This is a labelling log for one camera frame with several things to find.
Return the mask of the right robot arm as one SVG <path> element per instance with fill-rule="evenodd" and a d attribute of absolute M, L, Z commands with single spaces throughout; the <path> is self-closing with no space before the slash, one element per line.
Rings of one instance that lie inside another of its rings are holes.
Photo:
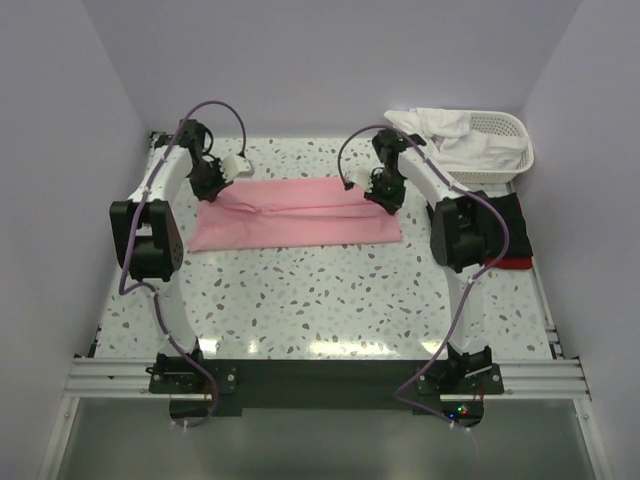
<path fill-rule="evenodd" d="M 396 213 L 405 200 L 405 183 L 424 196 L 430 221 L 429 246 L 444 269 L 451 306 L 451 327 L 429 366 L 438 386 L 469 392 L 491 371 L 492 351 L 485 333 L 481 277 L 489 257 L 485 219 L 492 217 L 509 239 L 508 226 L 485 193 L 462 186 L 433 161 L 411 137 L 391 129 L 379 131 L 372 145 L 381 165 L 368 175 L 364 197 Z M 447 353 L 447 359 L 437 357 Z"/>

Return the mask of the pink t shirt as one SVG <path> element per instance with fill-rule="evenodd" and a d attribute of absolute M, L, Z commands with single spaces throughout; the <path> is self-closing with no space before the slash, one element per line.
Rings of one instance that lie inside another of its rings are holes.
<path fill-rule="evenodd" d="M 192 253 L 402 240 L 398 220 L 337 178 L 235 182 L 202 201 Z"/>

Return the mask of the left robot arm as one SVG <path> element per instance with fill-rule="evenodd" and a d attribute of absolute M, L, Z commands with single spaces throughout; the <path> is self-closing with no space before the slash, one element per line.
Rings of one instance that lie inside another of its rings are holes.
<path fill-rule="evenodd" d="M 118 291 L 143 289 L 159 334 L 153 366 L 153 393 L 202 393 L 213 397 L 215 379 L 204 365 L 197 335 L 186 315 L 179 271 L 184 243 L 171 203 L 187 180 L 195 198 L 213 202 L 230 183 L 220 159 L 209 155 L 211 131 L 197 120 L 184 120 L 177 135 L 156 142 L 150 171 L 131 196 L 109 208 L 116 256 L 121 267 Z"/>

